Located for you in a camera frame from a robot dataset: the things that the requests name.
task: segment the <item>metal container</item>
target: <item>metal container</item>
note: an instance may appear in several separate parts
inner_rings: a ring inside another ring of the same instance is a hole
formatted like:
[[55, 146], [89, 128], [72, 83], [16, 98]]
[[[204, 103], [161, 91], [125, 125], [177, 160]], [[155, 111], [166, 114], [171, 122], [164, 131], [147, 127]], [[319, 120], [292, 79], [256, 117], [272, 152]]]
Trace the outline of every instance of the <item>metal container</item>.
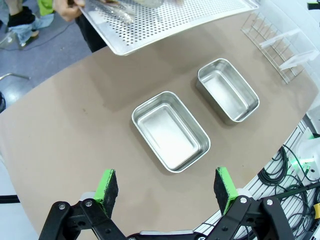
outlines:
[[228, 125], [244, 121], [260, 104], [246, 80], [223, 58], [198, 71], [196, 87]]
[[132, 121], [164, 167], [180, 173], [210, 148], [210, 139], [173, 92], [164, 91], [138, 106]]

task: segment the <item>screw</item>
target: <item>screw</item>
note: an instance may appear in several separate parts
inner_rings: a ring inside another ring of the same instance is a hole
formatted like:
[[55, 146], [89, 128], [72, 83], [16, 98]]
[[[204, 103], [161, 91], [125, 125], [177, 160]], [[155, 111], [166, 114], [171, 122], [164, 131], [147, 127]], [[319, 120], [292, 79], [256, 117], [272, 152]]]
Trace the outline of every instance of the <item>screw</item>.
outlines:
[[274, 202], [273, 202], [271, 199], [268, 199], [268, 200], [266, 201], [266, 204], [269, 205], [269, 206], [271, 206], [273, 203], [274, 203]]
[[91, 201], [91, 200], [86, 201], [86, 202], [85, 202], [85, 205], [86, 205], [87, 207], [91, 207], [91, 206], [92, 206], [92, 201]]
[[245, 197], [240, 198], [240, 202], [242, 204], [245, 204], [247, 202], [247, 199]]
[[59, 209], [60, 210], [63, 210], [63, 209], [65, 209], [66, 208], [66, 205], [64, 204], [64, 203], [61, 203], [60, 205], [59, 205]]

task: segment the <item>table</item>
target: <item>table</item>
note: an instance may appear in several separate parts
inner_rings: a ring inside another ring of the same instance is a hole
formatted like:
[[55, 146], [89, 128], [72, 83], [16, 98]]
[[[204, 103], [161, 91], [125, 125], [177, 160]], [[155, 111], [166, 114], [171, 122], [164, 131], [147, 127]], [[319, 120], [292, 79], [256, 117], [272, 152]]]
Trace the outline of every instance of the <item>table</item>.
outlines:
[[[215, 168], [237, 188], [270, 160], [302, 119], [318, 90], [305, 74], [290, 84], [240, 31], [247, 14], [228, 17], [151, 44], [129, 56], [104, 48], [67, 67], [0, 115], [0, 151], [30, 221], [41, 232], [51, 205], [75, 204], [116, 170], [112, 219], [125, 235], [193, 229], [218, 204]], [[197, 70], [226, 58], [260, 98], [244, 122], [225, 125], [196, 90]], [[136, 106], [176, 93], [211, 140], [182, 173], [170, 173], [134, 127]]]

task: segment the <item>tray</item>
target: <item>tray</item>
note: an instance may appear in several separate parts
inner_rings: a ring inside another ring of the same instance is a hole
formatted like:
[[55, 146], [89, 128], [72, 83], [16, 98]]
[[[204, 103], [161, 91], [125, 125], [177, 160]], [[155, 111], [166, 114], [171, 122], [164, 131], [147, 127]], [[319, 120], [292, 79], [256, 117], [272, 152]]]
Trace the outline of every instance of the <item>tray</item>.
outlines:
[[198, 71], [196, 87], [226, 124], [240, 123], [260, 100], [246, 80], [226, 59], [219, 58]]
[[180, 173], [210, 148], [210, 139], [173, 92], [164, 91], [138, 106], [132, 121], [164, 167]]
[[158, 8], [148, 8], [133, 0], [121, 0], [135, 12], [134, 22], [123, 23], [110, 15], [99, 0], [86, 0], [81, 8], [109, 48], [125, 56], [144, 46], [192, 27], [257, 9], [250, 0], [166, 0]]

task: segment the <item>chair leg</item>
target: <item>chair leg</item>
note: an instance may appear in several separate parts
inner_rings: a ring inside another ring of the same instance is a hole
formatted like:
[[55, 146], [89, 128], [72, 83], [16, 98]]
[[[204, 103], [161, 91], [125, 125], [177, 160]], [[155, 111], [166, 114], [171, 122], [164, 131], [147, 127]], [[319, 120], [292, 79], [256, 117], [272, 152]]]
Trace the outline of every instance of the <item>chair leg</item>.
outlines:
[[1, 81], [2, 79], [4, 79], [5, 77], [8, 77], [8, 76], [15, 76], [15, 77], [18, 77], [18, 78], [28, 79], [28, 80], [31, 79], [31, 77], [29, 77], [29, 76], [25, 76], [25, 75], [21, 75], [21, 74], [16, 74], [16, 73], [10, 72], [10, 73], [7, 73], [7, 74], [5, 74], [5, 75], [3, 75], [3, 76], [0, 76], [0, 81]]

